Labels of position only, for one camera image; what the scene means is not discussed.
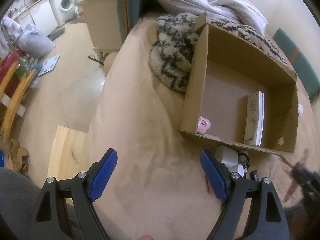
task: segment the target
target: metal screw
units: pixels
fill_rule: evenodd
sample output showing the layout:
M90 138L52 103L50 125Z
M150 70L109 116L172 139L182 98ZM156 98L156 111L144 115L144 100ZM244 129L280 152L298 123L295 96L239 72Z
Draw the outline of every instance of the metal screw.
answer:
M239 179L240 178L240 174L237 172L233 172L231 173L231 177L233 177L234 179Z
M264 182L264 183L267 183L267 184L270 184L270 183L271 183L271 179L269 179L269 178L263 178L263 182Z
M48 183L52 183L54 181L54 177L49 177L49 178L47 178L47 182Z
M87 174L84 171L78 173L78 178L83 179Z

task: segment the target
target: white duvet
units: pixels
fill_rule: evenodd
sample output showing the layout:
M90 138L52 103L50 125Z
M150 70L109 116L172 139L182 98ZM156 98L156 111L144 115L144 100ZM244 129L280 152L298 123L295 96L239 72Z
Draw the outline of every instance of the white duvet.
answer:
M262 13L248 0L158 0L172 14L188 12L200 15L207 12L212 19L228 19L255 28L264 36L268 23Z

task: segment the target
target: grey fabric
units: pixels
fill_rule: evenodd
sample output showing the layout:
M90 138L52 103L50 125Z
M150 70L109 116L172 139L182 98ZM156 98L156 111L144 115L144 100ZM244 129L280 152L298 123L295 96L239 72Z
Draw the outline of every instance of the grey fabric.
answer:
M40 188L25 176L0 168L0 214L19 240L28 239L28 227ZM76 240L84 239L76 212L68 205L70 223Z

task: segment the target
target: toilet paper roll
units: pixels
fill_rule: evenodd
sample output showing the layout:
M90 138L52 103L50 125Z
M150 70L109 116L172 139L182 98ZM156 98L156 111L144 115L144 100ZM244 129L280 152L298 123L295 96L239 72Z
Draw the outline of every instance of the toilet paper roll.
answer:
M242 177L244 175L244 170L243 170L243 166L241 164L232 166L232 167L228 167L230 172L237 172L239 173Z

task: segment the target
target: plastic bag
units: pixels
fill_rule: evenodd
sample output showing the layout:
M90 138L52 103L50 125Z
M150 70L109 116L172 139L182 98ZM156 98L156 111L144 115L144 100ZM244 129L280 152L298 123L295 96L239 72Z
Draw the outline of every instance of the plastic bag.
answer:
M34 58L42 57L54 48L52 41L29 23L19 38L19 47Z

